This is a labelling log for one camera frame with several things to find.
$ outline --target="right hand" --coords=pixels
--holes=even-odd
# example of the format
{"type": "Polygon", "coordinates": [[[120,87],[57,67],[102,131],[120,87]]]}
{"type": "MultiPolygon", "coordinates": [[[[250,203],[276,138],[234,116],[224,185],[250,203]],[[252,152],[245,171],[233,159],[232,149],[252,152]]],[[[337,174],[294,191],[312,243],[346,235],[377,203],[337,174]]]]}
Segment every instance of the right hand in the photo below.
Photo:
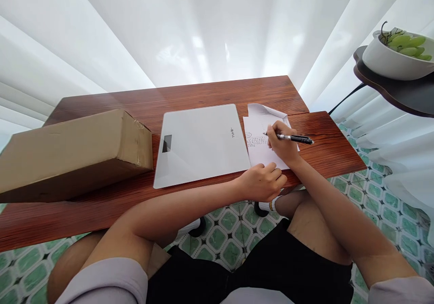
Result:
{"type": "Polygon", "coordinates": [[[287,180],[288,178],[282,175],[282,171],[272,162],[267,166],[258,164],[251,167],[232,183],[238,190],[238,201],[270,202],[279,195],[287,180]]]}
{"type": "Polygon", "coordinates": [[[297,143],[289,140],[280,140],[277,138],[276,133],[285,135],[297,134],[297,130],[289,128],[282,121],[276,121],[272,126],[269,125],[267,129],[268,147],[283,160],[283,162],[291,168],[299,160],[301,160],[298,154],[297,143]]]}

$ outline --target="white bathroom scale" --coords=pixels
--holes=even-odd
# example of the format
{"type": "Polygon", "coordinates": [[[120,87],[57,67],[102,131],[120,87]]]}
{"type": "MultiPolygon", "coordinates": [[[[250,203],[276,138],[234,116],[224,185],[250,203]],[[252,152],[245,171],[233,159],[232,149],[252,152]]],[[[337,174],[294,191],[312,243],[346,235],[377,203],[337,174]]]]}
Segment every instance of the white bathroom scale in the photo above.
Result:
{"type": "Polygon", "coordinates": [[[154,189],[249,168],[234,104],[164,114],[154,189]]]}

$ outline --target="black pen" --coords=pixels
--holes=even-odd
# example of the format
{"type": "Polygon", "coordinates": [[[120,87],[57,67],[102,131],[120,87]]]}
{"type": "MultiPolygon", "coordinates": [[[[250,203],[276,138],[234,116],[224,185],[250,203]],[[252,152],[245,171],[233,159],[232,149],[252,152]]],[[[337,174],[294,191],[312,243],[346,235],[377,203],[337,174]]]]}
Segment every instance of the black pen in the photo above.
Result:
{"type": "Polygon", "coordinates": [[[295,141],[295,142],[300,142],[300,143],[305,143],[305,144],[314,144],[314,141],[312,139],[310,139],[309,137],[304,137],[304,136],[287,136],[284,134],[276,134],[277,138],[281,139],[281,140],[289,140],[289,141],[295,141]]]}

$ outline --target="wooden table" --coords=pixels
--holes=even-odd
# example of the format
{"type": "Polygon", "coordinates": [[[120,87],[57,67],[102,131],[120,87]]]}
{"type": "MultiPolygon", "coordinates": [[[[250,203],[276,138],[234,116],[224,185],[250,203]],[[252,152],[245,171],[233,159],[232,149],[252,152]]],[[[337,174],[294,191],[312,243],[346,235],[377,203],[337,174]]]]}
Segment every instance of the wooden table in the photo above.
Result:
{"type": "MultiPolygon", "coordinates": [[[[244,131],[248,103],[261,103],[290,115],[291,126],[315,144],[300,144],[300,154],[324,177],[366,168],[326,112],[309,113],[287,76],[176,86],[62,99],[46,125],[122,108],[153,133],[154,166],[163,114],[169,111],[236,104],[244,131]]],[[[111,226],[135,204],[159,195],[230,181],[241,172],[155,190],[154,172],[125,180],[71,201],[9,204],[0,214],[0,251],[47,242],[111,226]]],[[[299,179],[289,170],[287,187],[299,179]]]]}
{"type": "Polygon", "coordinates": [[[348,97],[365,86],[369,86],[380,93],[390,104],[404,112],[434,118],[434,72],[420,79],[401,81],[378,75],[369,69],[362,60],[367,46],[359,47],[353,54],[356,65],[354,74],[362,82],[350,92],[329,114],[348,97]]]}

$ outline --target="paper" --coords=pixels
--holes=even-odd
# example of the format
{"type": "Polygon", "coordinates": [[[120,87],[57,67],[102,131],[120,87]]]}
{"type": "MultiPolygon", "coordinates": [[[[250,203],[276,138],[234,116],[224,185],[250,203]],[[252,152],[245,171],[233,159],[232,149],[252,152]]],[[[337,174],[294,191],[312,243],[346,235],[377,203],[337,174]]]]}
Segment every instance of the paper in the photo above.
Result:
{"type": "Polygon", "coordinates": [[[264,135],[264,132],[267,132],[268,125],[272,125],[276,121],[282,121],[291,127],[288,115],[261,104],[248,104],[247,110],[249,116],[243,117],[243,121],[250,164],[252,166],[260,163],[268,165],[275,162],[277,168],[281,170],[288,169],[289,167],[276,153],[268,148],[268,137],[264,135]]]}

